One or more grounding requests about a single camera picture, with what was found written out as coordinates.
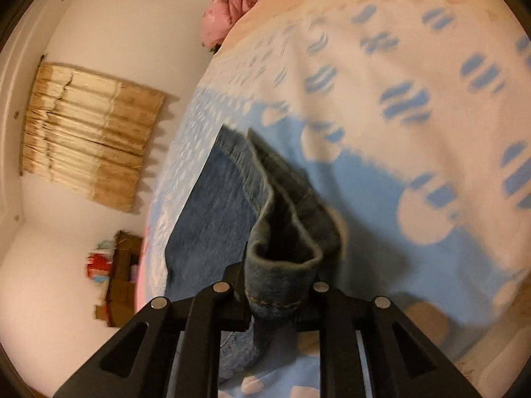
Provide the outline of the dark brown wooden desk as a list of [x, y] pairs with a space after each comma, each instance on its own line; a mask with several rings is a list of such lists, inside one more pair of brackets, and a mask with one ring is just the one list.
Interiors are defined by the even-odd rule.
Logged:
[[137, 276], [143, 239], [120, 230], [114, 237], [114, 257], [101, 304], [95, 307], [97, 320], [111, 328], [124, 326], [135, 313]]

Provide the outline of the dark blue denim jeans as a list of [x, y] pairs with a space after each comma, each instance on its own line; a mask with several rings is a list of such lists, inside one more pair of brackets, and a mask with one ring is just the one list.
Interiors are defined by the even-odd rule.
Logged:
[[172, 301], [195, 296], [242, 261], [252, 312], [245, 332], [225, 332], [220, 381], [251, 367], [301, 306], [330, 280], [341, 236], [324, 202], [254, 131], [222, 127], [165, 249]]

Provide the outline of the blue pink patterned bed sheet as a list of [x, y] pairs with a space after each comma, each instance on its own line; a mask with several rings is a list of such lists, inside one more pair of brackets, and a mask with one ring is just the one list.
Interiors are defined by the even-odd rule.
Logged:
[[386, 295], [485, 397], [530, 357], [530, 40], [503, 0], [262, 0], [199, 81], [150, 207], [146, 294], [209, 283], [177, 254], [220, 128], [254, 130], [344, 245], [336, 280]]

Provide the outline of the beige gold window curtain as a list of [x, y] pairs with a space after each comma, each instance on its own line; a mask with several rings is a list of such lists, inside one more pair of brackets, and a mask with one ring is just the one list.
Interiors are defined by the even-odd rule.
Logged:
[[147, 86], [42, 64], [25, 114], [22, 168], [129, 213], [165, 100]]

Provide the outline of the pink folded blanket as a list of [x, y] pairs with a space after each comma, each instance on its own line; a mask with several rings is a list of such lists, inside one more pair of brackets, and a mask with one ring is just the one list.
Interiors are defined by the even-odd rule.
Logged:
[[230, 30], [258, 0], [211, 0], [201, 18], [201, 45], [216, 53]]

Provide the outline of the red gift bag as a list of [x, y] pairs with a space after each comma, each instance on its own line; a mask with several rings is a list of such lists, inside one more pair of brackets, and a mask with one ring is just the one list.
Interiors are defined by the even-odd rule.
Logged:
[[86, 262], [86, 276], [94, 282], [101, 283], [108, 279], [112, 269], [109, 259], [100, 253], [90, 253]]

